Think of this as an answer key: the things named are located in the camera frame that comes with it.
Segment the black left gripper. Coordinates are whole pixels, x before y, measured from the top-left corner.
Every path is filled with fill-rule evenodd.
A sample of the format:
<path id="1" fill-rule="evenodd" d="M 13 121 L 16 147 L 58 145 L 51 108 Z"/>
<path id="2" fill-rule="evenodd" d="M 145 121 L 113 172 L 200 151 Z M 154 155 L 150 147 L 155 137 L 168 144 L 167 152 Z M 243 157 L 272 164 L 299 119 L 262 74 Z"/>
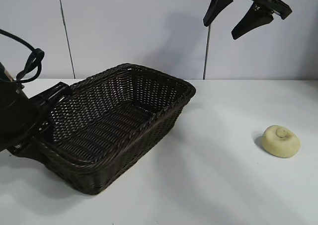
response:
<path id="1" fill-rule="evenodd" d="M 52 144 L 63 131 L 60 103 L 70 97 L 70 86 L 59 82 L 29 98 L 15 82 L 0 84 L 0 150 L 42 164 L 49 159 L 42 143 Z"/>

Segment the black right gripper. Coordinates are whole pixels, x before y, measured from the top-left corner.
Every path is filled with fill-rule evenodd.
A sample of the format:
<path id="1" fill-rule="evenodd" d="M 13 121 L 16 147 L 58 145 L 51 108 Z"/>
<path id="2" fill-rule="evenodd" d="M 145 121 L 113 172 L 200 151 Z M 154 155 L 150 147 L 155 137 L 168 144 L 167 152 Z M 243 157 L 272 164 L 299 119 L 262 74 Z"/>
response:
<path id="1" fill-rule="evenodd" d="M 211 25 L 218 14 L 233 1 L 234 0 L 211 0 L 203 18 L 204 26 Z M 271 23 L 274 19 L 273 13 L 279 15 L 281 19 L 286 19 L 292 13 L 290 6 L 282 0 L 252 1 L 254 3 L 248 12 L 231 32 L 234 40 L 258 27 Z"/>

